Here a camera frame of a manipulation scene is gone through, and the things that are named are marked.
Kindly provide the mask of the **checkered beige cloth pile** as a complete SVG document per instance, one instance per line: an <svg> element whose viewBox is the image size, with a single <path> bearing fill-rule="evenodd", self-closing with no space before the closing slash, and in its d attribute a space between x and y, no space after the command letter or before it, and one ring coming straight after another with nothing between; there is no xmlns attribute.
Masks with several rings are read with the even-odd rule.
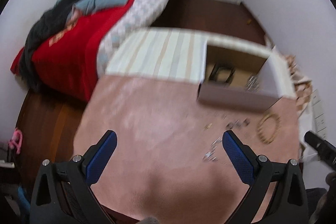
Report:
<svg viewBox="0 0 336 224"><path fill-rule="evenodd" d="M264 35L264 40L265 45L268 48L275 50L280 54L281 58L286 61L290 79L296 94L296 110L298 117L300 117L311 101L311 95L313 93L312 79L301 73L299 66L296 63L295 55L283 55L280 53L268 35Z"/></svg>

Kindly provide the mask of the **black fuzzy garment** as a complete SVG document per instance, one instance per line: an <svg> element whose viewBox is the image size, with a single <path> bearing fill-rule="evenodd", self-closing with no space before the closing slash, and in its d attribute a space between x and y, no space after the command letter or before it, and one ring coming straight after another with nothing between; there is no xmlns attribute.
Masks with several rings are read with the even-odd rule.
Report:
<svg viewBox="0 0 336 224"><path fill-rule="evenodd" d="M64 30L72 6L78 1L80 0L61 0L45 11L30 29L19 60L19 75L28 88L38 90L43 86L32 61L34 52L45 40Z"/></svg>

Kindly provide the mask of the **pink table cloth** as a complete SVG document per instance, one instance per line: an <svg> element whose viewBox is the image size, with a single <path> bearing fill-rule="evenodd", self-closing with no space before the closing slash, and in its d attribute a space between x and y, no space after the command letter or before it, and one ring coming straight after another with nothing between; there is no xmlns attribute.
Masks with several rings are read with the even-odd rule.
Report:
<svg viewBox="0 0 336 224"><path fill-rule="evenodd" d="M98 201L134 219L160 223L224 223L248 190L222 146L204 159L230 122L249 120L235 134L256 154L287 162L298 158L295 101L282 98L270 109L280 130L260 141L260 113L214 108L197 101L198 86L155 79L105 75L99 79L76 132L73 151L83 154L107 130L117 148L99 181ZM205 130L207 124L213 125Z"/></svg>

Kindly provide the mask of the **white power strip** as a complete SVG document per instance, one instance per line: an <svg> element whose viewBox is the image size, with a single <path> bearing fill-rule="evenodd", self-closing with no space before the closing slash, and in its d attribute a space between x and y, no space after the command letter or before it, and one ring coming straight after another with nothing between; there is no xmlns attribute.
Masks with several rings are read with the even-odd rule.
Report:
<svg viewBox="0 0 336 224"><path fill-rule="evenodd" d="M327 124L324 115L322 99L315 89L311 94L311 104L313 110L315 133L323 140L327 139Z"/></svg>

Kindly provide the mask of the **pink object on floor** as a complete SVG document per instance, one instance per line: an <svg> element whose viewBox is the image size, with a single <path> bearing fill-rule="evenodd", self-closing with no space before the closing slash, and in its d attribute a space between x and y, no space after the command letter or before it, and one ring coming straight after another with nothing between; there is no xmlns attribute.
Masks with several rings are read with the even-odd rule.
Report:
<svg viewBox="0 0 336 224"><path fill-rule="evenodd" d="M19 155L22 148L22 141L23 141L23 134L20 129L16 128L14 130L12 138L8 143L9 149L14 149L16 153Z"/></svg>

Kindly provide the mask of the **red blanket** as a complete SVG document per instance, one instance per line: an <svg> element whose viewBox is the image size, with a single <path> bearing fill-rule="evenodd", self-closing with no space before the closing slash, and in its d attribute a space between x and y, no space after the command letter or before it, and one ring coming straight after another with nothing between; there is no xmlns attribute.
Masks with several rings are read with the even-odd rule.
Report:
<svg viewBox="0 0 336 224"><path fill-rule="evenodd" d="M43 84L37 92L56 90L89 101L99 78L96 61L101 40L133 2L128 0L123 6L87 15L72 6L64 30L45 40L33 54L32 61ZM19 60L24 47L10 68L12 74L20 78Z"/></svg>

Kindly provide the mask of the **white cardboard box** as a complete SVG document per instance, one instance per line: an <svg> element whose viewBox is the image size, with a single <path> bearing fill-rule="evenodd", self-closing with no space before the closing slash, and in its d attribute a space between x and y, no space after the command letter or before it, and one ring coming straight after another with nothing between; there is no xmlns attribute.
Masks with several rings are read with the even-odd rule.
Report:
<svg viewBox="0 0 336 224"><path fill-rule="evenodd" d="M207 46L204 80L198 87L199 103L261 113L282 98L294 100L295 91L286 61L278 53L270 50L270 56L262 59Z"/></svg>

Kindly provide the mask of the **striped table cloth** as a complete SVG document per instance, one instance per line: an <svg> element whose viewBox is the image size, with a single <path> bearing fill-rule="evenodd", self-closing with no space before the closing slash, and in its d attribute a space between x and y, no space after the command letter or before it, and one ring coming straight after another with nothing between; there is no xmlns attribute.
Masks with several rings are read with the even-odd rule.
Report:
<svg viewBox="0 0 336 224"><path fill-rule="evenodd" d="M262 59L270 56L265 46L233 36L181 28L143 28L123 42L105 73L198 84L204 80L208 45Z"/></svg>

